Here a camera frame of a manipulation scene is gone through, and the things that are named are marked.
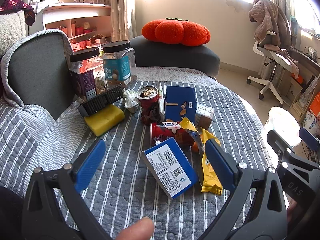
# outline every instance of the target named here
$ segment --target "trash can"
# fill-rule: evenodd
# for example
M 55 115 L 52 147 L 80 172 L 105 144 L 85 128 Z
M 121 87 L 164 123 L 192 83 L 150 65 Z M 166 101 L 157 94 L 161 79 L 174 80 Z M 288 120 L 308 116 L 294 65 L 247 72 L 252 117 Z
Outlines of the trash can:
M 301 142 L 299 137 L 300 126 L 295 118 L 283 108 L 274 106 L 269 111 L 269 118 L 264 125 L 266 132 L 276 132 L 290 145 L 298 146 Z

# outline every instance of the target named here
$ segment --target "white chair base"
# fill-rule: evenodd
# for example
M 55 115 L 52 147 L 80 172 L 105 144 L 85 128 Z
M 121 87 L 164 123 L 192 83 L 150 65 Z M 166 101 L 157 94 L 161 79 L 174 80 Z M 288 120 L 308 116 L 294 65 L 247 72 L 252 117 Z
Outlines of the white chair base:
M 247 79 L 247 83 L 250 84 L 251 81 L 254 81 L 258 84 L 261 85 L 265 85 L 263 89 L 260 90 L 260 94 L 259 94 L 259 99 L 263 99 L 263 93 L 266 92 L 268 89 L 270 89 L 272 91 L 272 93 L 276 96 L 276 98 L 279 100 L 280 104 L 283 105 L 283 100 L 281 98 L 281 96 L 279 95 L 279 93 L 277 92 L 275 86 L 273 85 L 273 83 L 269 80 L 266 79 L 262 79 L 262 78 L 255 78 L 255 77 L 248 77 Z

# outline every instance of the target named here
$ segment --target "red plastic basket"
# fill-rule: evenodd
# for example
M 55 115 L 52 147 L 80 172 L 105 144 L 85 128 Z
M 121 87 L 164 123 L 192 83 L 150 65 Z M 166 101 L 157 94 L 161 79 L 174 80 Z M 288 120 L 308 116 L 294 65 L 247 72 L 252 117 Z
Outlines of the red plastic basket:
M 86 47 L 87 41 L 81 41 L 75 44 L 71 44 L 73 50 L 84 49 Z
M 76 36 L 83 34 L 83 27 L 78 27 L 75 29 Z

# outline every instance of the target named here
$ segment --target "qr code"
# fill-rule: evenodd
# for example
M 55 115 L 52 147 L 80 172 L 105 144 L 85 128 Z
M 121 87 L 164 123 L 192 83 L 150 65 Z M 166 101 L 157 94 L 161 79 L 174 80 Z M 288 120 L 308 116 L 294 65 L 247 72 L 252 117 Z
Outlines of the qr code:
M 178 168 L 176 168 L 176 169 L 173 171 L 173 173 L 176 175 L 176 177 L 178 177 L 178 176 L 182 173 L 182 171 L 181 171 L 180 168 L 178 167 Z

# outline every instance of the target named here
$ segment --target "baseboard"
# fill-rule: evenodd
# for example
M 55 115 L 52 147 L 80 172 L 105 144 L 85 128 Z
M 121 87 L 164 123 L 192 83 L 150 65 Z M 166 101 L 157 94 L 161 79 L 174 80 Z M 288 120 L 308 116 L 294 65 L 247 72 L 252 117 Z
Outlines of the baseboard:
M 231 64 L 228 64 L 228 63 L 220 62 L 220 68 L 225 69 L 225 70 L 229 70 L 229 71 L 233 71 L 233 72 L 236 72 L 236 73 L 241 73 L 241 74 L 244 74 L 244 75 L 247 75 L 247 76 L 260 78 L 260 76 L 258 75 L 258 72 L 255 72 L 253 70 L 246 69 L 246 68 L 243 68 L 243 67 L 231 65 Z

